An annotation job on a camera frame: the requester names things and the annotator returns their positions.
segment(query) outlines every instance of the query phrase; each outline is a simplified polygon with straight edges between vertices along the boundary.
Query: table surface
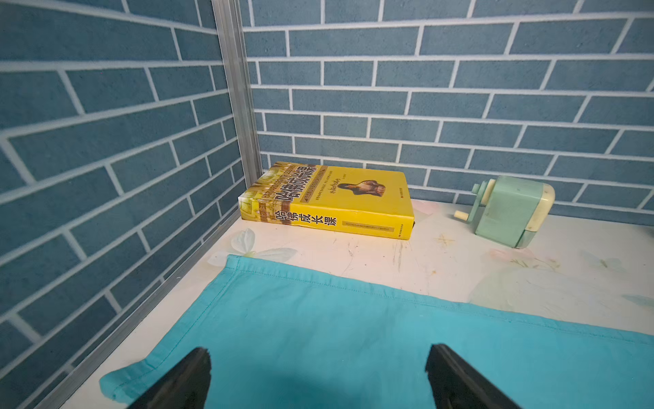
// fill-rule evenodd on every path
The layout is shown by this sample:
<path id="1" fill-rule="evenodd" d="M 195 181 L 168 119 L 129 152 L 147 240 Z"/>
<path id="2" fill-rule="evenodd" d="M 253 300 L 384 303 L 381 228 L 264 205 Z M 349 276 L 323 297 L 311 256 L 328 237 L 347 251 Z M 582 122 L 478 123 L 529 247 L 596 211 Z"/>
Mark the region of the table surface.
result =
<path id="1" fill-rule="evenodd" d="M 504 311 L 654 335 L 654 228 L 548 216 L 528 249 L 473 234 L 468 206 L 413 200 L 410 240 L 238 220 L 64 404 L 123 408 L 99 379 L 144 359 L 227 254 L 265 258 Z"/>

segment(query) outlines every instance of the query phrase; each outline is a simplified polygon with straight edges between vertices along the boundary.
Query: book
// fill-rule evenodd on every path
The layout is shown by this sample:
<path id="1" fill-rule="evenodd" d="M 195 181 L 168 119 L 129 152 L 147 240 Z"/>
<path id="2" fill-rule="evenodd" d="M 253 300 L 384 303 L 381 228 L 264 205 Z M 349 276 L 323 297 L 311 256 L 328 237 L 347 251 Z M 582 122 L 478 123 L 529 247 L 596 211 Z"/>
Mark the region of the book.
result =
<path id="1" fill-rule="evenodd" d="M 277 162 L 239 197 L 244 220 L 408 240 L 404 173 Z"/>

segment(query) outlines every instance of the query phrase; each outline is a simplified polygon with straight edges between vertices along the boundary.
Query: pencil sharpener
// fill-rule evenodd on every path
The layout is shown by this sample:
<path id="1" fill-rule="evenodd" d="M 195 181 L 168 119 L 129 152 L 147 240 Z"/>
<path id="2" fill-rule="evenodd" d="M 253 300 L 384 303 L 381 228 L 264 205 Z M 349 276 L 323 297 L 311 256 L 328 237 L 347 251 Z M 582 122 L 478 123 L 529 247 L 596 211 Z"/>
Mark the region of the pencil sharpener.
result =
<path id="1" fill-rule="evenodd" d="M 475 234 L 516 249 L 531 242 L 555 197 L 547 183 L 509 176 L 475 184 L 472 192 L 477 198 L 470 213 L 456 211 L 454 217 L 470 223 L 479 206 L 485 206 Z"/>

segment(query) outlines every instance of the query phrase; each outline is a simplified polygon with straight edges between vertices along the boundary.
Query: teal cloth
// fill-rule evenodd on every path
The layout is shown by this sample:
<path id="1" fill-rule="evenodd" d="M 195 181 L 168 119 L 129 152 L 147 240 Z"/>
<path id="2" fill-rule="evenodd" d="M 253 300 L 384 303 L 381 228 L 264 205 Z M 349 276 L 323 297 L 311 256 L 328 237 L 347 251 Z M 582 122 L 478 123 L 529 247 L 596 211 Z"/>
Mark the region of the teal cloth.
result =
<path id="1" fill-rule="evenodd" d="M 201 346 L 212 408 L 434 408 L 449 345 L 524 409 L 651 408 L 654 337 L 449 302 L 230 256 L 146 359 L 107 374 L 130 403 Z"/>

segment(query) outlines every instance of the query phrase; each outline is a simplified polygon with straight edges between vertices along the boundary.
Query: brick pattern wall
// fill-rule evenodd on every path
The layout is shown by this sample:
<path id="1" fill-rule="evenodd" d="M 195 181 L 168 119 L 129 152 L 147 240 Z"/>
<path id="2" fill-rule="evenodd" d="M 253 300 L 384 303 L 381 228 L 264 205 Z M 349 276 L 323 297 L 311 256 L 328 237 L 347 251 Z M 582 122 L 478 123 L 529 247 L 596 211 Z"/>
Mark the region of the brick pattern wall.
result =
<path id="1" fill-rule="evenodd" d="M 554 214 L 654 225 L 654 2 L 241 0 L 264 169 L 403 171 L 472 204 L 499 174 Z"/>
<path id="2" fill-rule="evenodd" d="M 17 3 L 0 1 L 7 409 L 47 396 L 245 189 L 210 0 Z"/>

